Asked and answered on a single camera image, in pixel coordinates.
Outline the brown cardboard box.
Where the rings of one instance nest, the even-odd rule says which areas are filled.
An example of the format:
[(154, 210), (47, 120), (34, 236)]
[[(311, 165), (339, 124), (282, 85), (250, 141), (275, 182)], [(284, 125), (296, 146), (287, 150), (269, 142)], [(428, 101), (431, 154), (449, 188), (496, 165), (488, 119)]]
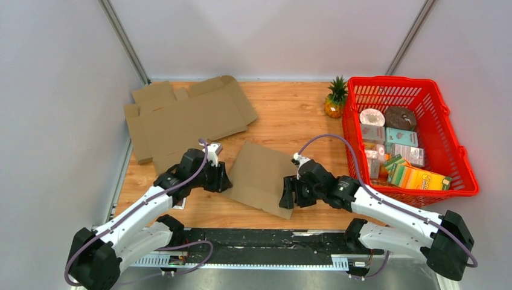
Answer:
[(228, 173), (232, 187), (222, 193), (229, 199), (284, 219), (292, 210), (281, 208), (284, 177), (295, 176), (291, 156), (255, 143), (246, 142)]

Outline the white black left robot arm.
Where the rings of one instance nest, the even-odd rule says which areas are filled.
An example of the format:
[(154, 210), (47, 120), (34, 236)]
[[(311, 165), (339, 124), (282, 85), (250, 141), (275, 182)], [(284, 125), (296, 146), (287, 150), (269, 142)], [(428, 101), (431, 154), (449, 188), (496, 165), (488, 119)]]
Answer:
[(75, 233), (65, 280), (86, 289), (111, 289), (130, 265), (154, 250), (185, 248), (184, 225), (167, 211), (202, 188), (221, 193), (232, 187), (222, 147), (211, 143), (188, 149), (180, 163), (160, 174), (153, 185), (127, 210), (94, 230)]

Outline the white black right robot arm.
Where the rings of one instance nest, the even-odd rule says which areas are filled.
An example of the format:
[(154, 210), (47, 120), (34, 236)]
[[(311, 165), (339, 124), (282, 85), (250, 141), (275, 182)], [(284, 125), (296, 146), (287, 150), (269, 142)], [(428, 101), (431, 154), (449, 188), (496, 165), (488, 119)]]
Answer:
[(472, 254), (474, 238), (462, 216), (421, 210), (383, 195), (359, 178), (333, 176), (316, 161), (297, 155), (297, 168), (284, 177), (279, 206), (309, 207), (322, 200), (330, 207), (362, 214), (382, 222), (353, 219), (346, 229), (344, 244), (352, 253), (384, 250), (425, 262), (438, 275), (462, 280), (466, 268), (476, 268)]

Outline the green striped box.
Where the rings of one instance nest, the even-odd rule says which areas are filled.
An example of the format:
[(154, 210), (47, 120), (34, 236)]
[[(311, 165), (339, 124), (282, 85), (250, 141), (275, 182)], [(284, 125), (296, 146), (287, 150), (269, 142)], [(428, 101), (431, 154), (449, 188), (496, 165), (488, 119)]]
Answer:
[(394, 155), (393, 157), (390, 157), (390, 159), (387, 160), (387, 163), (384, 164), (384, 168), (388, 176), (391, 176), (392, 168), (396, 164), (410, 165), (410, 163), (406, 159), (404, 159), (400, 154)]

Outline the yellow orange snack box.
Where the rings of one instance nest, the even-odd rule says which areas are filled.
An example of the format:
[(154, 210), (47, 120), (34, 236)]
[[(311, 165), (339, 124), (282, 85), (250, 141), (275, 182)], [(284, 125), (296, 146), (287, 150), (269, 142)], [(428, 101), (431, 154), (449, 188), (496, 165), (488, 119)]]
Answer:
[(450, 189), (452, 179), (413, 166), (396, 164), (391, 176), (388, 176), (388, 182), (402, 189), (439, 191)]

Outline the black star packet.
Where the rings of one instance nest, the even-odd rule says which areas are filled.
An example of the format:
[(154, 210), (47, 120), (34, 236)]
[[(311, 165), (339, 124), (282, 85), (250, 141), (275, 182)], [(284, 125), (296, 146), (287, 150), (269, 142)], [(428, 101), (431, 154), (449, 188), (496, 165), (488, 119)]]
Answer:
[(177, 203), (172, 207), (172, 209), (174, 209), (174, 210), (184, 210), (185, 209), (186, 201), (187, 201), (186, 198), (183, 198), (180, 201), (177, 201)]

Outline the pink grey small carton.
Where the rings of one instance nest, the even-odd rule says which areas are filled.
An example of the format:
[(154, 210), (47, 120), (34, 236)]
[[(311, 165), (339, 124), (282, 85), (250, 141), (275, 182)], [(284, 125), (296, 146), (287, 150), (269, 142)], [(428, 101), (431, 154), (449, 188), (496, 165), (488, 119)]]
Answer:
[(363, 142), (384, 144), (386, 141), (385, 128), (371, 124), (360, 124), (360, 131)]

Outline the small pineapple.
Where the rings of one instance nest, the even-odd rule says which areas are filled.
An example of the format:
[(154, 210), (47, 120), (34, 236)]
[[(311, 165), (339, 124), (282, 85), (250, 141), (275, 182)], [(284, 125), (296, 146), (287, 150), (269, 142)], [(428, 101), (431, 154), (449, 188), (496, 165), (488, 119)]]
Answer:
[(330, 118), (341, 118), (348, 97), (347, 81), (343, 76), (336, 76), (328, 89), (330, 92), (324, 101), (324, 112)]

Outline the teal small carton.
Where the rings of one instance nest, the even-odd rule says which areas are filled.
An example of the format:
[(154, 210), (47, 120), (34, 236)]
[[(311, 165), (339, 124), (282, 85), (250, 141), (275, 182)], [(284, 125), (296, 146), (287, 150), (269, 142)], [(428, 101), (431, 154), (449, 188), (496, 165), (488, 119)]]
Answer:
[(418, 136), (414, 131), (386, 127), (385, 137), (386, 146), (399, 144), (404, 146), (418, 147)]

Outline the grey patterned carton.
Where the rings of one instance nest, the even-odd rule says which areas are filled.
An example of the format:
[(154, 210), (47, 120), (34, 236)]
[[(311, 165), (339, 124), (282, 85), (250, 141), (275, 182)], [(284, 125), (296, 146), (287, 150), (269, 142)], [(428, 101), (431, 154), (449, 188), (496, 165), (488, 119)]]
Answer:
[(391, 146), (391, 154), (392, 156), (401, 155), (415, 167), (423, 168), (425, 166), (425, 154), (422, 148), (393, 144)]

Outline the brown chocolate donut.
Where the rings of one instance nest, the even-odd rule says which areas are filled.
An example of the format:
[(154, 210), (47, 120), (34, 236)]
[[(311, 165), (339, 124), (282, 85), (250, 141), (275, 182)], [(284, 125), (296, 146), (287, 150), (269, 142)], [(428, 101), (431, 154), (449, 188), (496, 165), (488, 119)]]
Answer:
[(390, 106), (384, 113), (385, 126), (394, 129), (413, 131), (417, 127), (417, 118), (412, 110), (399, 106)]

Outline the red plastic basket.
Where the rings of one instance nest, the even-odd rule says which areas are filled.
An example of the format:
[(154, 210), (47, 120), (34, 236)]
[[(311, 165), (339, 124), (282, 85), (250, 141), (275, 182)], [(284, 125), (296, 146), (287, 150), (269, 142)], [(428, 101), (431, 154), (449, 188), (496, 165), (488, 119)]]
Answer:
[[(362, 175), (365, 183), (391, 198), (413, 207), (424, 207), (455, 197), (471, 197), (479, 192), (467, 151), (460, 145), (450, 122), (450, 109), (435, 81), (402, 76), (352, 77), (347, 82), (348, 97), (342, 117), (347, 147), (349, 175)], [(408, 190), (371, 182), (359, 114), (367, 108), (385, 112), (390, 106), (413, 111), (417, 118), (419, 145), (425, 151), (425, 170), (449, 176), (450, 189), (444, 191)]]

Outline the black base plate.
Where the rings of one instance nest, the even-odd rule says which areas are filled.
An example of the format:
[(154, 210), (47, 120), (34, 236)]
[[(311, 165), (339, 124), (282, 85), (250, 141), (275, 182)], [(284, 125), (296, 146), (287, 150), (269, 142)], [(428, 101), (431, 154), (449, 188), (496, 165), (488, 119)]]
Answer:
[(229, 228), (187, 228), (184, 244), (195, 245), (177, 251), (154, 251), (150, 254), (169, 254), (180, 261), (200, 255), (205, 263), (213, 255), (281, 252), (339, 254), (349, 261), (349, 270), (343, 271), (363, 276), (370, 270), (372, 259), (382, 257), (382, 250), (368, 250), (349, 245), (342, 230), (255, 230)]

